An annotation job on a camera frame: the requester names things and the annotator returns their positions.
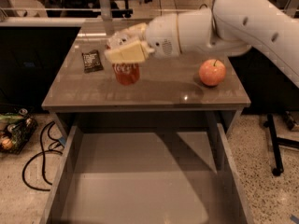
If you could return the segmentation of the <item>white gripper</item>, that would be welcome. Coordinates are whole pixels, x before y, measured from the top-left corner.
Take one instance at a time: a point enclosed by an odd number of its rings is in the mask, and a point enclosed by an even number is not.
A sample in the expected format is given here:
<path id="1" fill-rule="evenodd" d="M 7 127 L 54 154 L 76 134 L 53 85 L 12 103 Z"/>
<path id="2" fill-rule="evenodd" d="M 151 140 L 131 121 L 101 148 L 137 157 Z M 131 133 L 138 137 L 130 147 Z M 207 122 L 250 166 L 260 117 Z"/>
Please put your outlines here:
<path id="1" fill-rule="evenodd" d="M 142 22 L 122 29 L 107 41 L 107 47 L 104 54 L 110 63 L 143 63 L 153 50 L 156 58 L 177 57 L 178 15 L 160 16 L 148 25 Z"/>

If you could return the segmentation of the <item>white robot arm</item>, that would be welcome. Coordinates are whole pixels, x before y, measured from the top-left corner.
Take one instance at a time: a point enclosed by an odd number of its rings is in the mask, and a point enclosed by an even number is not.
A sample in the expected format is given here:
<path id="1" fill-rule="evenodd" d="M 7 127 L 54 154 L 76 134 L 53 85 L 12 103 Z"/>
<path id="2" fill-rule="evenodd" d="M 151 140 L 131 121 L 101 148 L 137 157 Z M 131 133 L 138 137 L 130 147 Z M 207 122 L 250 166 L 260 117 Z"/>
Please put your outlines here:
<path id="1" fill-rule="evenodd" d="M 182 53 L 238 56 L 256 48 L 299 86 L 299 21 L 268 0 L 215 0 L 212 8 L 173 13 L 116 32 L 110 63 L 143 63 Z"/>

